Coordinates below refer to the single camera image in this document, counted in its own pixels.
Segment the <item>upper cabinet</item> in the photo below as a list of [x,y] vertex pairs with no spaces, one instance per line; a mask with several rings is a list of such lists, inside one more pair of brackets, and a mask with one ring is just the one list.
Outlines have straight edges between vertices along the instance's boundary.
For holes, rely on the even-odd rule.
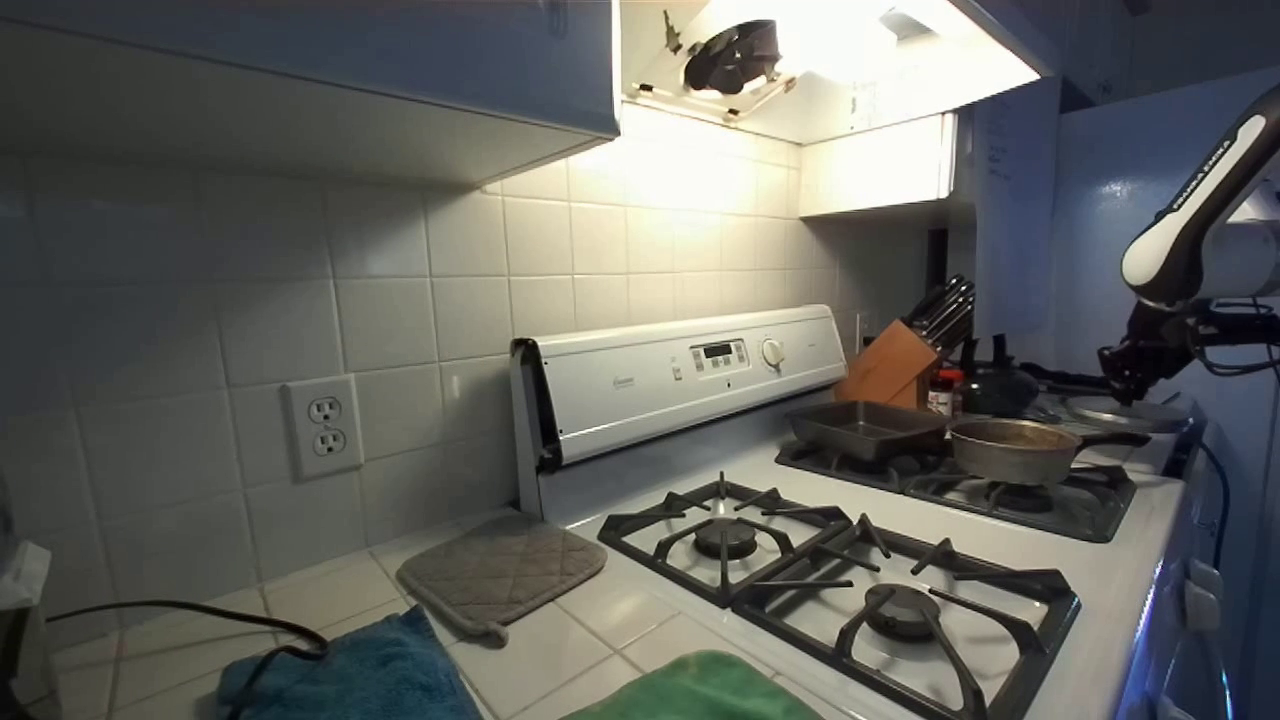
[[612,0],[0,9],[0,147],[483,185],[614,135]]

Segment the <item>countertop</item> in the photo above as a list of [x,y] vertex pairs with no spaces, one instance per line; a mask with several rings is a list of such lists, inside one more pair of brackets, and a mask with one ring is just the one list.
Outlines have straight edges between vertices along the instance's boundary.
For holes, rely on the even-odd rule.
[[[702,432],[684,432],[680,441],[644,444],[634,453],[550,474],[547,487],[557,491],[557,502],[547,510],[557,525],[594,536],[606,506],[644,506],[669,487],[700,487],[722,471],[753,487],[779,487],[802,502],[838,502],[850,514],[869,510],[874,525],[924,540],[953,536],[960,550],[988,555],[997,563],[1058,568],[1078,595],[1078,616],[1029,716],[1111,716],[1128,648],[1139,626],[1184,485],[1128,463],[1128,471],[1139,480],[1139,491],[1116,540],[1085,544],[779,467],[770,463],[776,441],[779,422],[740,417]],[[273,613],[310,622],[324,634],[343,634],[410,602],[392,581],[401,559],[478,521],[486,514],[340,555],[262,588],[223,595],[220,602]],[[874,691],[801,656],[755,622],[686,595],[621,550],[606,550],[606,563],[594,581],[514,620],[508,626],[508,648],[501,653],[458,642],[448,634],[448,626],[441,626],[441,639],[458,665],[483,716],[563,716],[694,648],[721,648],[753,658],[764,675],[779,680],[833,720],[904,716]],[[214,686],[214,673],[228,658],[262,653],[273,642],[273,632],[239,632],[198,616],[159,616],[119,634],[61,653],[56,673],[68,716],[213,716],[207,691]]]

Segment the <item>white stove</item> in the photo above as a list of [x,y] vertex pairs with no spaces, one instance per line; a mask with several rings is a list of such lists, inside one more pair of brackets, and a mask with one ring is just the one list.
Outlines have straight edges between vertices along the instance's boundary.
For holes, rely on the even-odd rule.
[[1078,544],[776,463],[836,375],[828,307],[519,339],[522,510],[764,626],[849,716],[1111,716],[1181,485]]

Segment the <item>outlet cover plate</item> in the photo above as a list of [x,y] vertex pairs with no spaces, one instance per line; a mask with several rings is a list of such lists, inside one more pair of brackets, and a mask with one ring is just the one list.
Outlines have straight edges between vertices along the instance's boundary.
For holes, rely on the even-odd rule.
[[356,375],[314,375],[283,385],[292,467],[301,480],[351,471],[364,463]]

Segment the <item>black cable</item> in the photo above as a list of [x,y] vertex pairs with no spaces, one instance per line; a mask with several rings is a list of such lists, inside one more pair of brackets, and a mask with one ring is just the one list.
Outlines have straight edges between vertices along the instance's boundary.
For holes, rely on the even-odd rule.
[[310,648],[273,648],[269,656],[258,656],[232,705],[232,720],[239,720],[239,712],[253,698],[253,686],[258,685],[258,675],[274,665],[274,656],[296,656],[296,658],[324,658],[326,656],[326,639],[321,632],[310,632],[309,622],[292,622],[292,620],[274,620],[274,616],[253,616],[253,613],[228,613],[228,608],[213,608],[213,602],[189,602],[189,601],[119,601],[119,602],[86,602],[86,608],[71,608],[71,613],[56,613],[49,616],[49,622],[71,620],[71,616],[90,616],[90,613],[115,613],[115,608],[176,608],[176,613],[198,613],[198,616],[220,616],[232,622],[262,622],[262,626],[278,626],[288,634],[301,634]]
[[1220,510],[1216,510],[1216,532],[1213,532],[1213,568],[1224,568],[1224,536],[1229,536],[1229,521],[1230,521],[1230,480],[1224,460],[1194,441],[1194,447],[1206,455],[1213,471],[1216,471],[1216,487],[1220,487]]

